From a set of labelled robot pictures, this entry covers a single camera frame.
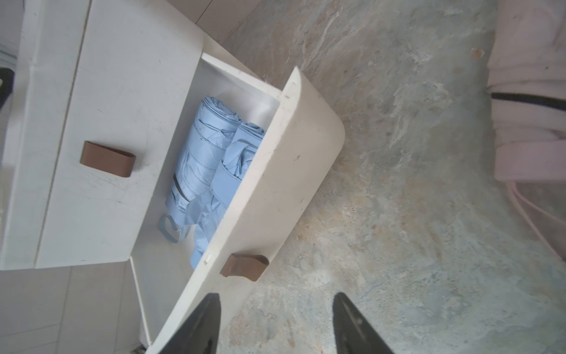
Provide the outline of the white drawer cabinet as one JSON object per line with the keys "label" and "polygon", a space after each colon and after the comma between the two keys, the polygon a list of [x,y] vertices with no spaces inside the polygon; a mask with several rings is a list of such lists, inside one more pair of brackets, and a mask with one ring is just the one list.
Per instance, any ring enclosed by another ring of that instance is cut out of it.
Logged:
{"label": "white drawer cabinet", "polygon": [[1,268],[131,256],[203,54],[167,1],[3,1],[23,13],[1,159]]}

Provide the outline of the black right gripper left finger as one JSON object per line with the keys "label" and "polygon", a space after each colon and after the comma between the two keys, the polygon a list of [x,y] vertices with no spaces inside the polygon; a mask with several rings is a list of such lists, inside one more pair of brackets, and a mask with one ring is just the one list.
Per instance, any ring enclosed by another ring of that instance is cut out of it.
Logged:
{"label": "black right gripper left finger", "polygon": [[160,354],[215,354],[221,331],[221,298],[207,294]]}

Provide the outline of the blue umbrella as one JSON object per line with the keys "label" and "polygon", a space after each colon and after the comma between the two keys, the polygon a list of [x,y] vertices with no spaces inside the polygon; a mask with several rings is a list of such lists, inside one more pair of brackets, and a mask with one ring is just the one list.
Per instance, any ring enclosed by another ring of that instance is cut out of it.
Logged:
{"label": "blue umbrella", "polygon": [[159,221],[159,230],[170,242],[178,243],[185,239],[179,232],[186,226],[187,207],[209,189],[241,123],[240,116],[217,98],[208,96],[201,101],[178,154],[166,199],[169,214]]}
{"label": "blue umbrella", "polygon": [[265,131],[258,125],[242,123],[225,150],[209,189],[189,203],[185,222],[195,227],[195,248],[190,258],[193,268],[209,246],[264,136]]}

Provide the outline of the pink folded umbrella left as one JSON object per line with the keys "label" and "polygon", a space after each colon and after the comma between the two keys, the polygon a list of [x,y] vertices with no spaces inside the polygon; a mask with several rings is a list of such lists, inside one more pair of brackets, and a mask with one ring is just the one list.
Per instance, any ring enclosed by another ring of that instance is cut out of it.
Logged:
{"label": "pink folded umbrella left", "polygon": [[529,201],[517,186],[565,182],[565,2],[500,1],[487,68],[495,178],[551,254],[564,260],[526,208],[560,226],[565,221]]}

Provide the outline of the white drawer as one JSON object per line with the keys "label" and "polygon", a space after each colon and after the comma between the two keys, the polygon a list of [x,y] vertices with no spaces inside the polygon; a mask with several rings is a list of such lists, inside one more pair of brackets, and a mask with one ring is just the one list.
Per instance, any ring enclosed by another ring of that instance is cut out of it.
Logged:
{"label": "white drawer", "polygon": [[[199,103],[213,96],[265,130],[250,171],[197,266],[191,239],[159,231],[178,152]],[[339,116],[299,69],[283,89],[212,55],[200,57],[169,153],[131,253],[148,352],[159,353],[209,293],[221,298],[221,326],[235,317],[256,281],[224,276],[232,255],[273,260],[333,166],[345,141]]]}

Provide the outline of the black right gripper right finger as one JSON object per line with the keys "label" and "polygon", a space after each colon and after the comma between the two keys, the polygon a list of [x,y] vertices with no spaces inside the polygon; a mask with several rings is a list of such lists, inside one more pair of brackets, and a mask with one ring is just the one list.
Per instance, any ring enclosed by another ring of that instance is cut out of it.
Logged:
{"label": "black right gripper right finger", "polygon": [[343,292],[333,299],[333,330],[337,354],[394,353]]}

